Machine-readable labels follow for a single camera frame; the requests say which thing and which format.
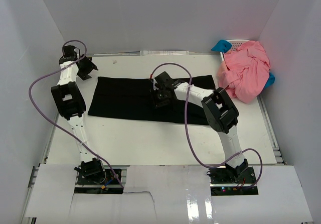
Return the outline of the black t shirt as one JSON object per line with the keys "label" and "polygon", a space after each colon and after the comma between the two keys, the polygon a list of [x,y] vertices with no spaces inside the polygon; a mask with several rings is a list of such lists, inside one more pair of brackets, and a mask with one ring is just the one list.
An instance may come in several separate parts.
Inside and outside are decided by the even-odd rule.
{"label": "black t shirt", "polygon": [[184,123],[185,102],[155,108],[148,79],[98,77],[88,115],[103,118]]}

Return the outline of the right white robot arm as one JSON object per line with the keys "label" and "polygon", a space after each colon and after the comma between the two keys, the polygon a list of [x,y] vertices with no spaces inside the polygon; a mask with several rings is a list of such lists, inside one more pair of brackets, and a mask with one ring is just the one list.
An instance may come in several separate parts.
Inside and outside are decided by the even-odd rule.
{"label": "right white robot arm", "polygon": [[192,154],[199,163],[201,161],[196,156],[188,133],[188,104],[192,103],[203,109],[209,126],[219,135],[225,154],[222,165],[227,169],[227,179],[232,183],[240,182],[245,176],[248,161],[242,153],[237,133],[239,112],[226,91],[222,88],[204,89],[194,86],[191,82],[174,80],[165,71],[152,82],[151,95],[156,108],[167,106],[177,100],[185,101],[185,132]]}

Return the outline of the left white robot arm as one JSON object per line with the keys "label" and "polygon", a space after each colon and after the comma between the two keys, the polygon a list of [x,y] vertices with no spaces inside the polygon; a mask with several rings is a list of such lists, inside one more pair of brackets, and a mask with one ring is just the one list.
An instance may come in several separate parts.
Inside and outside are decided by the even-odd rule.
{"label": "left white robot arm", "polygon": [[90,146],[85,131],[86,103],[76,83],[77,77],[83,81],[90,79],[89,74],[98,68],[91,58],[81,54],[80,49],[73,45],[63,46],[62,53],[59,59],[60,79],[51,87],[51,93],[60,116],[68,122],[77,138],[80,166],[75,170],[84,179],[100,184],[106,179],[106,171],[99,158],[86,149]]}

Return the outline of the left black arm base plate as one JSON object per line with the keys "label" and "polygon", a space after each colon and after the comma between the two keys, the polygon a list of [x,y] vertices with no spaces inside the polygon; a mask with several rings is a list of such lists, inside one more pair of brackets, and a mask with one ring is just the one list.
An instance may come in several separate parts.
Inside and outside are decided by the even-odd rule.
{"label": "left black arm base plate", "polygon": [[80,173],[80,166],[75,167],[77,178],[74,193],[76,194],[123,194],[113,172],[109,167],[104,166],[105,173],[94,174],[93,177],[84,177]]}

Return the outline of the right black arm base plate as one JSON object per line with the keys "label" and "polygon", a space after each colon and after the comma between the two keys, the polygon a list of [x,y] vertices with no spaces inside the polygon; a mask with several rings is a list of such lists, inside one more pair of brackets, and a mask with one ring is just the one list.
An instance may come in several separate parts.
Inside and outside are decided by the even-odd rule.
{"label": "right black arm base plate", "polygon": [[250,188],[256,181],[253,167],[248,167],[239,179],[235,179],[226,168],[209,169],[206,174],[210,178],[212,196],[245,196],[259,194],[256,185]]}

